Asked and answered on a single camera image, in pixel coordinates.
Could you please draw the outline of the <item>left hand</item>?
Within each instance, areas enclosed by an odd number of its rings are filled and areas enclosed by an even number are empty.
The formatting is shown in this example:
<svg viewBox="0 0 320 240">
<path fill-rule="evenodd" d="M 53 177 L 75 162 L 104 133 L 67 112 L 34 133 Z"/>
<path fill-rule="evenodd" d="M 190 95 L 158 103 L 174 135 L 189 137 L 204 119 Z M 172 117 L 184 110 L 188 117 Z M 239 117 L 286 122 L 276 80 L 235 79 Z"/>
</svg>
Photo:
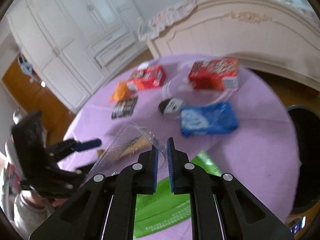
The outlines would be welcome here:
<svg viewBox="0 0 320 240">
<path fill-rule="evenodd" d="M 34 191 L 25 191 L 25 190 L 21 191 L 20 195 L 27 204 L 37 209 L 42 209 L 48 206 L 49 204 L 53 208 L 58 208 L 67 200 L 67 199 L 55 198 L 50 202 L 47 198 L 43 198 L 37 195 Z"/>
</svg>

